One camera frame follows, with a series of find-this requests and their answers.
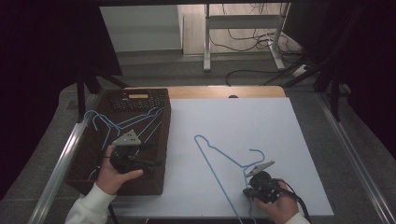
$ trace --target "person's left hand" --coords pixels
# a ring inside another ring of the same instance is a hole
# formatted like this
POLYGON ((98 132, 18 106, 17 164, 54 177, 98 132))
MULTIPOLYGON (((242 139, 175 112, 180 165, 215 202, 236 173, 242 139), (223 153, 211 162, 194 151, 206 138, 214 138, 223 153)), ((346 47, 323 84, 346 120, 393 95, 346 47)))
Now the person's left hand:
POLYGON ((99 176, 96 180, 96 185, 99 189, 109 195, 116 194, 126 181, 138 178, 143 174, 143 170, 135 170, 123 175, 118 173, 110 163, 111 152, 113 152, 114 148, 115 146, 113 145, 107 147, 106 155, 103 158, 99 176))

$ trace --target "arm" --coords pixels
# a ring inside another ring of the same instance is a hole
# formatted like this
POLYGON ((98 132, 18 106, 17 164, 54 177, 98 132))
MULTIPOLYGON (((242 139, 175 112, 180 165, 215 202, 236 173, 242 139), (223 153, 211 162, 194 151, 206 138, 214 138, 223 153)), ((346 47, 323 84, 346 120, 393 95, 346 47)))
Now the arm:
MULTIPOLYGON (((278 181, 282 189, 287 189, 284 182, 278 181)), ((299 213, 297 202, 285 193, 280 193, 274 203, 264 203, 255 198, 255 203, 264 210, 276 224, 309 224, 299 213)))
POLYGON ((143 174, 142 170, 132 171, 124 175, 119 174, 109 161, 114 148, 111 145, 107 148, 98 179, 85 198, 76 200, 67 214, 65 223, 106 223, 107 208, 116 198, 116 193, 121 185, 143 174))

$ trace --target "gray floor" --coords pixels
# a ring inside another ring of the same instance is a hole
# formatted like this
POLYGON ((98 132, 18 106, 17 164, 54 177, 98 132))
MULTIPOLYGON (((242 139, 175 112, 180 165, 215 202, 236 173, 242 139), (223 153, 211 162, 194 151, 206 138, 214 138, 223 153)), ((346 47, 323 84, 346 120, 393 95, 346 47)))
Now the gray floor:
MULTIPOLYGON (((201 86, 226 85, 229 72, 238 69, 275 71, 268 54, 213 55, 212 70, 203 71, 202 56, 186 57, 177 53, 119 55, 125 83, 131 86, 201 86)), ((229 78, 232 85, 260 85, 276 74, 239 73, 229 78)), ((286 81, 284 77, 272 85, 286 81)), ((334 217, 313 217, 313 223, 361 224, 383 223, 357 176, 347 154, 320 106, 308 78, 285 89, 299 120, 304 139, 318 169, 320 179, 334 211, 334 217)), ((115 85, 100 79, 106 88, 115 85)), ((26 223, 55 166, 78 118, 76 86, 64 89, 57 112, 37 146, 34 156, 0 202, 2 223, 26 223)), ((386 198, 389 208, 396 211, 396 162, 367 126, 340 99, 340 118, 350 140, 356 147, 368 172, 386 198)), ((64 223, 64 218, 78 193, 62 184, 45 223, 64 223)), ((121 223, 142 223, 142 220, 121 219, 121 223)))

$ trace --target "white metal desk leg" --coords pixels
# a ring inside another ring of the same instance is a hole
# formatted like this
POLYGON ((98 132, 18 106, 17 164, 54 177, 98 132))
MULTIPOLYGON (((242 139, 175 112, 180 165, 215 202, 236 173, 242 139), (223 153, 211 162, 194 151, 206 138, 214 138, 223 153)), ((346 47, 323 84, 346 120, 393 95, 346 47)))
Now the white metal desk leg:
POLYGON ((210 71, 210 41, 209 41, 209 28, 210 28, 210 21, 209 21, 209 4, 206 4, 206 11, 205 11, 205 51, 204 51, 204 71, 210 71))
POLYGON ((283 29, 283 24, 285 23, 286 19, 286 13, 288 12, 289 9, 289 4, 287 3, 283 8, 281 8, 280 12, 280 18, 277 24, 276 32, 274 35, 274 40, 273 41, 268 41, 269 49, 271 50, 271 53, 273 55, 276 67, 278 70, 284 70, 285 65, 282 62, 282 58, 280 57, 279 53, 277 52, 277 43, 279 42, 279 37, 280 33, 282 32, 283 29))

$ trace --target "storage box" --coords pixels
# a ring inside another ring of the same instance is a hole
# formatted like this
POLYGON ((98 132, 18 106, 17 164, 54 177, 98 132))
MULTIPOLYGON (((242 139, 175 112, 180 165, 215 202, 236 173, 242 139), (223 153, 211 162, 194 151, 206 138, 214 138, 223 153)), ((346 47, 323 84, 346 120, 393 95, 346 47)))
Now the storage box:
POLYGON ((86 195, 96 180, 96 167, 113 140, 131 130, 145 150, 137 159, 155 161, 151 172, 122 185, 118 195, 163 193, 171 105, 167 89, 104 90, 98 105, 87 111, 88 125, 66 174, 65 182, 86 195))

